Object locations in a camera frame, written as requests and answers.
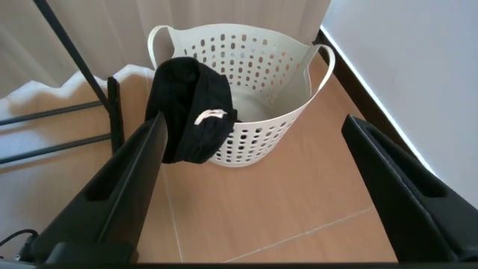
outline black metal bar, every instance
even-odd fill
[[[100,105],[102,105],[100,101],[95,101],[95,102],[88,102],[81,105],[72,105],[66,108],[59,108],[59,109],[53,109],[50,111],[43,111],[43,112],[33,113],[29,115],[24,115],[24,116],[12,117],[10,119],[0,120],[0,126],[12,124],[12,123],[20,123],[26,120],[35,120],[42,117],[54,116],[54,115],[72,112],[72,111],[78,111],[78,110],[86,109],[86,108],[94,108]]]
[[[99,100],[105,106],[108,113],[109,114],[113,113],[113,108],[110,102],[108,101],[108,98],[103,93],[103,90],[99,86],[98,82],[96,82],[90,69],[88,68],[86,63],[83,61],[83,58],[79,54],[78,50],[76,49],[71,39],[68,37],[68,34],[65,32],[65,29],[60,24],[60,21],[58,21],[58,18],[55,16],[55,14],[53,13],[53,10],[50,8],[46,0],[34,0],[34,2],[35,2],[35,5],[40,10],[40,12],[42,13],[43,17],[48,22],[48,24],[50,24],[50,27],[52,27],[53,31],[56,33],[58,39],[60,39],[63,46],[68,51],[69,55],[75,61],[75,64],[78,66],[81,73],[84,75],[84,77],[90,84],[91,88],[98,96]]]
[[[83,146],[83,145],[86,145],[86,144],[89,144],[89,143],[95,143],[95,142],[107,140],[110,137],[111,137],[110,134],[102,134],[102,135],[98,135],[98,136],[95,136],[95,137],[89,137],[89,138],[82,139],[82,140],[63,143],[63,144],[57,145],[57,146],[50,146],[50,147],[47,147],[47,148],[44,148],[44,149],[32,150],[30,152],[25,152],[25,153],[21,153],[21,154],[18,154],[18,155],[11,156],[11,157],[2,158],[2,159],[0,159],[0,164],[6,164],[6,163],[9,163],[9,162],[12,162],[12,161],[18,161],[18,160],[38,156],[38,155],[57,152],[57,151],[64,150],[64,149],[71,149],[73,147]]]
[[[122,124],[120,84],[114,77],[108,78],[108,99],[113,107],[110,113],[111,149],[115,153],[125,143]]]

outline tiled floor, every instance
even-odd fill
[[[120,81],[125,133],[130,135],[143,119],[152,71],[125,72],[129,75],[123,74]],[[325,63],[317,58],[311,67],[314,85],[324,73]],[[13,111],[4,111],[2,117]],[[106,117],[104,111],[96,113],[71,117],[88,130]],[[138,245],[140,262],[396,261],[341,136],[347,114],[361,116],[332,78],[279,145],[257,164],[237,169],[210,163],[163,165]],[[108,131],[104,124],[95,135]],[[83,134],[75,129],[72,134],[63,132],[63,137],[42,128],[47,131],[41,133],[41,146]],[[14,130],[0,132],[8,133],[11,142]],[[29,132],[22,139],[31,136]],[[0,167],[0,213],[9,214],[9,219],[0,220],[0,238],[21,228],[43,229],[106,162],[109,150],[109,142],[102,142]],[[80,161],[86,161],[82,172],[72,175]],[[15,206],[19,201],[22,206]],[[6,252],[0,250],[0,255],[14,253],[20,241]]]

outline beige curtain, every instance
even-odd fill
[[[146,38],[156,25],[186,29],[240,23],[314,40],[330,0],[48,0],[93,74],[152,67]],[[172,54],[161,35],[160,58]],[[77,71],[32,0],[0,1],[0,98],[29,81],[60,87]]]

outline white plastic basket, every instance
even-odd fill
[[[174,57],[189,56],[227,76],[238,119],[226,142],[210,159],[226,167],[244,167],[260,161],[318,94],[335,65],[325,45],[306,46],[276,31],[246,25],[204,25],[188,30],[156,26],[149,33],[148,50],[156,69],[156,34],[167,28]],[[319,48],[329,54],[329,69],[312,91],[308,65]]]

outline baseboard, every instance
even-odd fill
[[[380,129],[380,131],[382,131],[385,135],[392,139],[392,141],[395,142],[398,146],[400,146],[411,156],[423,163],[421,156],[417,156],[414,150],[412,150],[409,145],[403,140],[402,136],[400,136],[400,133],[395,129],[394,125],[387,118],[384,111],[373,100],[372,96],[370,96],[370,94],[367,92],[365,87],[357,78],[356,74],[352,71],[347,62],[342,58],[341,54],[338,53],[337,49],[330,42],[330,40],[323,33],[322,30],[319,31],[319,34],[314,41],[314,44],[317,43],[330,46],[334,50],[336,60],[334,75],[342,84],[342,87],[344,87],[351,100],[356,104],[357,108],[360,110],[366,121],[375,125],[378,129]],[[320,50],[319,53],[325,61],[328,61],[327,53],[325,51]]]

